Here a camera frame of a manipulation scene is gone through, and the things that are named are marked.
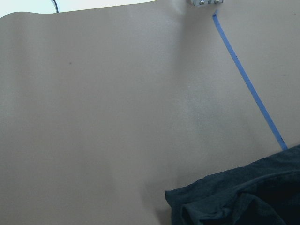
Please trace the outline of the black graphic t-shirt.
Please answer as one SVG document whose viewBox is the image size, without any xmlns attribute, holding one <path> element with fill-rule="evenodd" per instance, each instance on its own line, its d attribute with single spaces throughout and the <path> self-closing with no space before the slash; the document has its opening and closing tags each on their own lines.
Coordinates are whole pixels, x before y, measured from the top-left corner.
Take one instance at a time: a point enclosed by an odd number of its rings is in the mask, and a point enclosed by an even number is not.
<svg viewBox="0 0 300 225">
<path fill-rule="evenodd" d="M 165 192 L 174 225 L 297 225 L 300 148 Z"/>
</svg>

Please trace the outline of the aluminium frame post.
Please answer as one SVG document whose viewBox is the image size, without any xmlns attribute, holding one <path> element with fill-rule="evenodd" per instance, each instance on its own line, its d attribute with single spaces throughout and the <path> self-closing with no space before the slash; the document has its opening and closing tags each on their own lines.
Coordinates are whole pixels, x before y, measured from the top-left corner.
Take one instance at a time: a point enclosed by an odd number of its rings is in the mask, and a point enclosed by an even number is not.
<svg viewBox="0 0 300 225">
<path fill-rule="evenodd" d="M 210 4 L 222 4 L 224 0 L 189 0 L 188 2 L 195 7 L 201 7 Z"/>
</svg>

